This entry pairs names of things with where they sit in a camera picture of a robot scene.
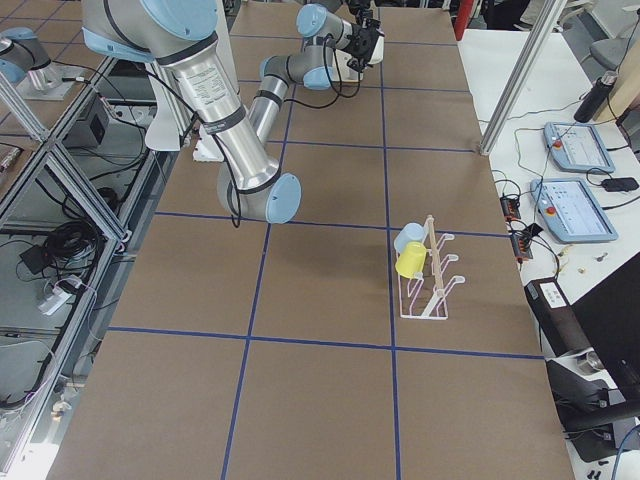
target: blue cable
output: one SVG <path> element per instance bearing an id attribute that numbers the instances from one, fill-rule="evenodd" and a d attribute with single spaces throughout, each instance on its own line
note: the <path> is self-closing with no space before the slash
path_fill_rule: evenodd
<path id="1" fill-rule="evenodd" d="M 627 439 L 631 438 L 631 435 L 634 432 L 639 432 L 639 431 L 640 431 L 640 425 L 636 425 L 631 430 L 629 430 L 627 434 L 624 436 L 624 438 L 622 439 L 622 443 L 620 444 L 620 447 L 618 447 L 618 453 L 616 454 L 616 463 L 613 464 L 613 473 L 611 474 L 611 480 L 616 480 L 616 474 L 618 473 L 618 464 L 620 463 L 620 458 L 622 457 L 622 452 L 624 449 L 625 442 L 627 441 Z"/>

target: white sticker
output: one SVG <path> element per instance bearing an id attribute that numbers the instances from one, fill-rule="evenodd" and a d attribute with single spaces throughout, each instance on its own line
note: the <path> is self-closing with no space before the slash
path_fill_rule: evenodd
<path id="1" fill-rule="evenodd" d="M 542 290 L 542 294 L 544 298 L 547 299 L 549 306 L 551 308 L 560 308 L 566 307 L 567 302 L 564 301 L 558 287 L 555 283 L 541 283 L 540 290 Z"/>
<path id="2" fill-rule="evenodd" d="M 211 105 L 227 95 L 224 80 L 215 65 L 204 72 L 187 77 L 187 81 L 191 84 L 196 97 L 204 105 Z"/>

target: white desk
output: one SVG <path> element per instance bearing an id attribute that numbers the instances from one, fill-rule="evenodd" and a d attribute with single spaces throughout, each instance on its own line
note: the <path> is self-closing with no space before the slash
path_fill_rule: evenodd
<path id="1" fill-rule="evenodd" d="M 460 54 L 480 120 L 491 118 L 527 35 L 523 32 L 485 30 L 465 32 L 464 39 L 459 43 Z M 529 77 L 511 117 L 520 116 L 529 111 L 565 107 L 577 101 L 590 88 L 589 80 L 562 35 L 553 34 Z M 523 192 L 528 191 L 529 182 L 539 177 L 517 165 L 514 131 L 523 127 L 542 128 L 549 121 L 573 123 L 573 113 L 578 106 L 579 104 L 575 104 L 561 112 L 545 112 L 509 120 L 490 155 L 492 168 L 503 171 L 510 180 L 518 183 Z M 486 123 L 481 122 L 481 128 L 484 127 Z M 615 125 L 604 124 L 597 128 L 608 148 L 625 144 L 623 136 Z M 547 158 L 542 131 L 518 132 L 518 140 L 522 152 L 522 163 L 531 170 L 542 173 Z M 615 176 L 628 176 L 640 180 L 640 164 L 630 149 L 611 152 L 611 157 L 616 165 Z M 494 176 L 496 180 L 503 178 L 499 173 L 495 173 Z M 544 176 L 545 178 L 575 176 L 584 178 L 581 174 L 561 172 L 555 167 L 553 160 L 549 160 Z M 497 185 L 498 192 L 502 192 L 503 185 L 503 183 Z M 506 191 L 513 193 L 515 189 L 507 186 Z M 617 205 L 640 195 L 640 191 L 628 194 L 607 193 L 596 187 L 593 187 L 592 191 L 602 206 Z M 527 224 L 533 221 L 531 195 L 522 196 L 520 211 Z M 563 267 L 558 282 L 572 303 L 640 251 L 640 242 L 636 236 L 640 223 L 639 205 L 632 204 L 608 211 L 607 215 L 619 234 L 619 239 L 614 242 L 573 245 L 567 249 L 566 245 L 554 241 L 548 233 L 541 234 L 556 253 L 565 249 L 566 254 L 561 259 Z M 536 217 L 536 221 L 544 227 L 540 215 Z M 534 259 L 526 262 L 521 272 L 523 285 L 535 278 L 552 276 L 555 269 L 553 257 L 543 247 L 534 245 L 532 251 Z M 596 257 L 605 252 L 607 256 L 602 261 L 597 261 Z M 610 377 L 608 375 L 606 377 L 609 384 L 613 385 Z M 580 460 L 570 442 L 567 442 L 567 449 L 576 479 L 586 478 L 591 470 L 601 470 L 601 480 L 611 478 L 613 462 L 605 466 L 599 466 L 597 462 L 586 464 Z M 618 469 L 617 480 L 638 480 L 639 472 L 640 452 L 625 453 Z"/>

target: white drying rack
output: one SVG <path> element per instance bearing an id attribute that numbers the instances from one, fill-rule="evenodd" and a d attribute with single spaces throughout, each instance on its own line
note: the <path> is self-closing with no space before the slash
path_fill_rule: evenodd
<path id="1" fill-rule="evenodd" d="M 446 320 L 449 318 L 447 296 L 456 284 L 465 282 L 465 278 L 461 275 L 452 276 L 446 285 L 443 279 L 444 272 L 449 264 L 457 262 L 459 259 L 458 255 L 453 253 L 448 253 L 442 259 L 440 258 L 440 252 L 444 244 L 449 240 L 453 240 L 455 235 L 445 233 L 436 240 L 434 219 L 431 215 L 427 217 L 424 228 L 427 232 L 427 237 L 424 241 L 427 242 L 428 252 L 425 270 L 430 270 L 430 275 L 418 272 L 412 279 L 405 279 L 398 275 L 400 316 L 402 318 L 420 320 Z M 426 279 L 433 279 L 431 292 L 427 288 L 423 288 Z"/>

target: blue joint cap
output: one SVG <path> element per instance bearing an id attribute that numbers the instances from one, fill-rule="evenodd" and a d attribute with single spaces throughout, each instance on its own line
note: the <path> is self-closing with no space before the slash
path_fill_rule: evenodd
<path id="1" fill-rule="evenodd" d="M 216 0 L 140 0 L 140 3 L 154 22 L 183 40 L 210 37 L 218 22 Z"/>
<path id="2" fill-rule="evenodd" d="M 305 5 L 300 9 L 298 17 L 296 18 L 298 33 L 303 37 L 313 37 L 324 27 L 327 15 L 327 9 L 322 5 L 317 3 Z"/>
<path id="3" fill-rule="evenodd" d="M 272 58 L 273 57 L 267 57 L 260 62 L 260 80 L 264 79 L 264 74 L 267 70 L 267 63 L 269 63 L 269 60 L 271 60 Z"/>
<path id="4" fill-rule="evenodd" d="M 287 223 L 300 206 L 302 187 L 295 175 L 285 173 L 271 188 L 265 218 L 269 223 Z"/>
<path id="5" fill-rule="evenodd" d="M 7 37 L 11 40 L 33 40 L 38 38 L 33 30 L 27 27 L 14 27 L 0 32 L 0 37 Z"/>
<path id="6" fill-rule="evenodd" d="M 148 52 L 136 50 L 128 45 L 114 42 L 84 27 L 82 27 L 82 33 L 84 34 L 84 43 L 86 43 L 87 47 L 101 55 L 129 60 L 131 62 L 150 63 L 154 60 L 153 55 Z"/>
<path id="7" fill-rule="evenodd" d="M 329 75 L 333 73 L 333 67 L 328 67 Z M 309 70 L 302 78 L 304 86 L 309 90 L 326 90 L 331 86 L 331 78 L 327 77 L 327 71 L 324 67 L 316 67 Z"/>
<path id="8" fill-rule="evenodd" d="M 9 83 L 18 83 L 27 76 L 27 72 L 22 70 L 15 63 L 0 60 L 0 72 L 7 77 Z"/>

